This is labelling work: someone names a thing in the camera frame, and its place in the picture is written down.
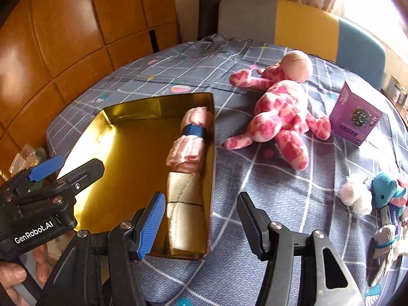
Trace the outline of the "person left hand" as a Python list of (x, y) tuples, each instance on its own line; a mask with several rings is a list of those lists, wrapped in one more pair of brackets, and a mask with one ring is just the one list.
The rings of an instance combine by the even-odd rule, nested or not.
[[(53, 266), (49, 261), (48, 245), (33, 250), (36, 261), (36, 275), (42, 285), (46, 283)], [(15, 305), (28, 305), (27, 301), (15, 290), (15, 286), (25, 281), (27, 273), (23, 267), (11, 262), (1, 261), (1, 284)]]

